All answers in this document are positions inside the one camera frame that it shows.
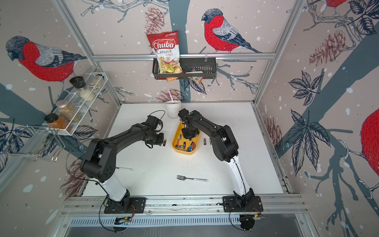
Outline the silver fork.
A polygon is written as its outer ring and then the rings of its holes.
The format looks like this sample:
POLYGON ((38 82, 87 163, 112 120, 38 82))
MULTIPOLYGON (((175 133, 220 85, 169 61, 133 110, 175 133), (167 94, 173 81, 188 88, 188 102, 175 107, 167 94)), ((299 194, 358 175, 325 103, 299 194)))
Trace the silver fork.
POLYGON ((201 178, 189 178, 181 175, 177 175, 176 177, 178 180, 185 181, 185 180, 193 180, 193 181, 199 181, 199 182, 208 182, 208 179, 201 179, 201 178))

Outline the yellow plastic storage tray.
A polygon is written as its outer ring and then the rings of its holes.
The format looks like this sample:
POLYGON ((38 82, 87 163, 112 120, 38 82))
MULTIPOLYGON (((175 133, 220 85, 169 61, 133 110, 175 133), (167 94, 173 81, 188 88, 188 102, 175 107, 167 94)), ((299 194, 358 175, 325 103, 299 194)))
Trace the yellow plastic storage tray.
POLYGON ((180 122, 172 141, 172 148, 177 153, 180 153, 183 155, 192 155, 196 151, 196 148, 200 139, 200 135, 193 138, 192 140, 187 140, 182 135, 182 139, 178 143, 179 136, 180 134, 182 134, 182 128, 184 128, 184 125, 182 124, 182 122, 180 122))

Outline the orange spice jar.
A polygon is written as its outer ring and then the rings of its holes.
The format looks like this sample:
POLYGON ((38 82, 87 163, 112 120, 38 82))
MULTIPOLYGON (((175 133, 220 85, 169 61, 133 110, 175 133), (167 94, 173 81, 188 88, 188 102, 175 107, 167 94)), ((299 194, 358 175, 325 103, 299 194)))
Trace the orange spice jar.
POLYGON ((44 117, 45 122, 52 128, 66 129, 69 123, 59 115, 50 113, 44 117))

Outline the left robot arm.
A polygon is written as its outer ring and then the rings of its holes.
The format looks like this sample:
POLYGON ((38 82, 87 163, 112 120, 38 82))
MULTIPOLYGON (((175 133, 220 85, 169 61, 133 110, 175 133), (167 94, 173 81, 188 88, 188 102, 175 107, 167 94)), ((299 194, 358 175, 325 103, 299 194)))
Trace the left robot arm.
POLYGON ((129 191, 122 186, 115 175, 116 156, 128 146, 143 141, 148 148, 161 145, 164 134, 161 119, 149 115, 143 123, 137 123, 130 129, 106 139, 92 139, 81 164, 81 171, 89 178, 100 183, 109 200, 117 206, 128 209, 129 191))

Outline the red cassava chips bag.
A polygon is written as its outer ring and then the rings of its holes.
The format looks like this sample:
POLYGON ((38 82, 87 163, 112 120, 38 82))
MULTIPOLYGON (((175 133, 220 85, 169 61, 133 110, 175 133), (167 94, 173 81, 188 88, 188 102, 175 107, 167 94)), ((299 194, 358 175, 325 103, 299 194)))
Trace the red cassava chips bag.
POLYGON ((159 74, 181 74, 179 32, 147 34, 151 49, 157 58, 159 74))

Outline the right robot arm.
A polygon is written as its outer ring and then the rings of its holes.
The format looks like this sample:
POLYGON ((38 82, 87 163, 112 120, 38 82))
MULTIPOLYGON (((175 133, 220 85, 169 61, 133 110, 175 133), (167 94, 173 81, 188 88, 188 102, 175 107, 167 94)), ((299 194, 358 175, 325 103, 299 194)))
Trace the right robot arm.
POLYGON ((228 125, 218 125, 206 119, 196 110, 182 109, 178 116, 184 124, 182 133, 185 139, 192 139, 201 131, 209 136, 212 148, 218 160, 228 166, 234 187, 235 202, 240 210, 253 208, 255 194, 244 177, 238 157, 238 143, 228 125))

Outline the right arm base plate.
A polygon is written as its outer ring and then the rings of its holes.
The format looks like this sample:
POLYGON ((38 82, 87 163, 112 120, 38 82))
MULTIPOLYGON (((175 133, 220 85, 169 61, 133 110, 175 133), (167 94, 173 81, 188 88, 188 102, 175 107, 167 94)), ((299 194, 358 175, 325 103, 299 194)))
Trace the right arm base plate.
POLYGON ((223 196, 222 204, 224 212, 263 212, 261 198, 254 196, 248 201, 238 200, 235 196, 223 196))

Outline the pale lid spice jar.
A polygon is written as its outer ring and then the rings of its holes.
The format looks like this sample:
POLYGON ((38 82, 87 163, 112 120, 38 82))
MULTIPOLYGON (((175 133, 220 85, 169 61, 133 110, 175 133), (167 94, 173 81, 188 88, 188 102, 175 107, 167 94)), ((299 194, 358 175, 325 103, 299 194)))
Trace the pale lid spice jar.
POLYGON ((97 74, 92 81, 90 82, 90 86, 93 89, 101 89, 104 84, 104 76, 102 74, 97 74))

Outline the white cup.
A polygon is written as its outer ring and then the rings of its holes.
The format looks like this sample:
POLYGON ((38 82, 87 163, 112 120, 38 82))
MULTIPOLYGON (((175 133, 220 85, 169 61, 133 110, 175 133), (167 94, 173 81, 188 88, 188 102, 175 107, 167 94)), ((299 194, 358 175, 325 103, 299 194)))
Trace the white cup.
POLYGON ((167 101, 165 105, 167 116, 171 119, 177 119, 179 117, 179 111, 182 109, 181 101, 167 101))

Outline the black lid spice jar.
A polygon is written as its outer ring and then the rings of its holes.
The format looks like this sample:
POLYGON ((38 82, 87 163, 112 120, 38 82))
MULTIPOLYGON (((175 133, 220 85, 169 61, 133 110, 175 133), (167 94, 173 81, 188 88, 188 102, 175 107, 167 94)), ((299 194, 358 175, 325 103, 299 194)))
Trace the black lid spice jar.
POLYGON ((89 102, 95 99, 95 94, 92 92, 92 89, 87 87, 84 77, 73 77, 70 79, 70 83, 78 90, 79 97, 83 101, 89 102))

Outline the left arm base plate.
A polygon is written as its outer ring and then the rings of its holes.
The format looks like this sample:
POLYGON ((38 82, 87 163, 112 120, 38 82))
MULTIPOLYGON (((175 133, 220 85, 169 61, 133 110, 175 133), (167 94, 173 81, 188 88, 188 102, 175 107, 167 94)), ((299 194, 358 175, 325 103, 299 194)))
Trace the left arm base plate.
POLYGON ((135 198, 135 197, 126 197, 123 200, 116 202, 112 199, 107 200, 105 204, 105 214, 140 214, 144 212, 147 198, 135 198))

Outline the silver lid spice jar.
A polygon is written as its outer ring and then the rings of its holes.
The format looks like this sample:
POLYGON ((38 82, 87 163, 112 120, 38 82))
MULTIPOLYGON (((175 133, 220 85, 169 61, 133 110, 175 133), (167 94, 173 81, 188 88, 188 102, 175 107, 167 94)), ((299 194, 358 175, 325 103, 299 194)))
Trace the silver lid spice jar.
POLYGON ((59 100, 56 102, 58 112, 67 122, 79 122, 82 114, 78 112, 77 108, 66 100, 59 100))

